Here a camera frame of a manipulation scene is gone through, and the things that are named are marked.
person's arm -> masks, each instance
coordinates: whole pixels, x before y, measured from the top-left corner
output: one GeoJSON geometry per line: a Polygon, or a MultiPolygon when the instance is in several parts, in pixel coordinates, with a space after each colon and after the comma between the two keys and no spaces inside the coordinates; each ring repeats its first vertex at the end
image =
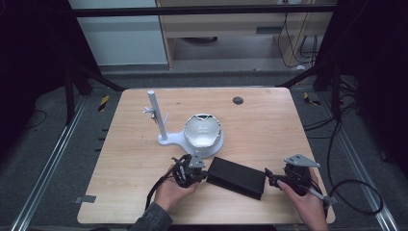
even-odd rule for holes
{"type": "Polygon", "coordinates": [[[157,188],[154,202],[149,205],[142,217],[139,218],[129,230],[167,230],[173,223],[168,212],[176,207],[184,197],[194,193],[197,186],[198,183],[195,183],[185,189],[181,188],[173,177],[166,179],[163,184],[157,188]]]}
{"type": "MultiPolygon", "coordinates": [[[[310,174],[312,179],[316,183],[319,183],[318,178],[312,168],[310,168],[310,174]]],[[[306,195],[300,196],[284,182],[278,181],[278,184],[285,195],[292,201],[300,218],[303,220],[309,230],[329,230],[326,222],[326,216],[324,214],[323,201],[321,199],[313,195],[311,192],[307,192],[306,195]]]]}

black strap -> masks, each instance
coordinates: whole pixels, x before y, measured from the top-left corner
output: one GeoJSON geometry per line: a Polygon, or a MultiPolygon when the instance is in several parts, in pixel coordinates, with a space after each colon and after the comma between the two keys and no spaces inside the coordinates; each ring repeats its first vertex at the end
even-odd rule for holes
{"type": "Polygon", "coordinates": [[[153,188],[150,190],[149,194],[147,195],[147,200],[146,200],[146,206],[144,207],[144,211],[147,210],[147,208],[150,205],[150,201],[152,199],[153,193],[159,188],[160,185],[163,184],[163,182],[168,178],[170,173],[175,170],[179,165],[176,164],[174,165],[164,176],[160,177],[160,179],[154,184],[153,188]]]}

white pole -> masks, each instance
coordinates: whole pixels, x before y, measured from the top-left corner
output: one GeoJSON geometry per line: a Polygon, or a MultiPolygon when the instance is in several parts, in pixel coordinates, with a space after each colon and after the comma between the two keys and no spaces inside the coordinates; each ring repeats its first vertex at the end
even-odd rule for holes
{"type": "Polygon", "coordinates": [[[154,110],[154,114],[155,114],[157,123],[159,124],[159,129],[160,129],[160,134],[162,134],[162,139],[166,141],[167,140],[166,128],[165,128],[165,124],[163,123],[162,115],[160,114],[160,109],[159,109],[159,104],[157,103],[156,94],[154,93],[154,90],[148,91],[147,94],[149,95],[150,103],[152,104],[152,108],[154,110]]]}

gray carpet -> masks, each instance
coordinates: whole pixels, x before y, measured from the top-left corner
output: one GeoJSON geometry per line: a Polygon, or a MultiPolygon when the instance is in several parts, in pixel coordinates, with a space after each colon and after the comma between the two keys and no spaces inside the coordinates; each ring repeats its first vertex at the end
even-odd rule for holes
{"type": "MultiPolygon", "coordinates": [[[[128,76],[108,76],[109,79],[126,88],[171,88],[171,87],[224,87],[224,86],[274,86],[284,83],[296,72],[224,72],[224,73],[184,73],[184,74],[145,74],[138,78],[128,76]]],[[[86,102],[83,115],[73,133],[59,166],[38,205],[31,226],[64,226],[94,228],[98,225],[85,226],[78,223],[76,217],[79,205],[73,203],[77,195],[83,195],[95,167],[99,151],[115,113],[120,97],[105,86],[91,81],[94,91],[86,102]],[[104,112],[98,112],[101,98],[108,94],[110,100],[104,112]]],[[[315,106],[303,101],[303,92],[292,91],[293,100],[304,125],[329,117],[323,106],[315,106]]],[[[344,106],[352,99],[344,100],[344,106]]],[[[0,176],[0,226],[7,227],[13,223],[18,212],[35,185],[47,158],[53,150],[65,123],[64,89],[57,89],[38,100],[37,109],[47,113],[46,119],[38,126],[27,129],[13,149],[13,159],[0,176]]],[[[30,124],[43,120],[43,113],[35,113],[30,124]]],[[[351,111],[343,115],[343,129],[349,135],[355,150],[381,192],[400,230],[408,230],[408,204],[405,195],[408,193],[408,180],[392,163],[382,162],[379,150],[373,141],[364,120],[351,111]]],[[[329,137],[334,129],[333,124],[318,130],[307,132],[311,138],[329,137]]],[[[329,139],[309,139],[316,160],[321,163],[320,170],[327,190],[331,186],[325,167],[329,139]]],[[[344,148],[338,139],[334,140],[331,158],[331,174],[334,182],[355,178],[352,167],[344,154],[344,148]]],[[[360,186],[344,186],[342,195],[362,209],[368,209],[368,203],[360,186]]],[[[342,201],[333,206],[336,221],[331,230],[382,230],[376,217],[359,214],[342,201]]],[[[123,227],[109,224],[110,227],[123,227]]],[[[291,230],[291,225],[281,225],[278,230],[291,230]]]]}

white lamp base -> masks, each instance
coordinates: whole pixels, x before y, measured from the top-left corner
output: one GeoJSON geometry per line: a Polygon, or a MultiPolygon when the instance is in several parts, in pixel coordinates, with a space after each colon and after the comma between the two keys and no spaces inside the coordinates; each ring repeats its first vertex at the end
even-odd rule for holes
{"type": "Polygon", "coordinates": [[[157,141],[159,144],[163,146],[168,146],[168,145],[179,145],[181,146],[187,153],[191,155],[197,155],[201,158],[208,158],[213,155],[216,155],[218,151],[221,149],[222,145],[224,144],[224,134],[221,131],[221,134],[219,136],[219,141],[209,147],[194,147],[192,146],[187,140],[186,137],[184,136],[184,129],[181,130],[178,133],[166,133],[167,134],[167,140],[163,140],[162,135],[159,135],[157,138],[157,141]]]}

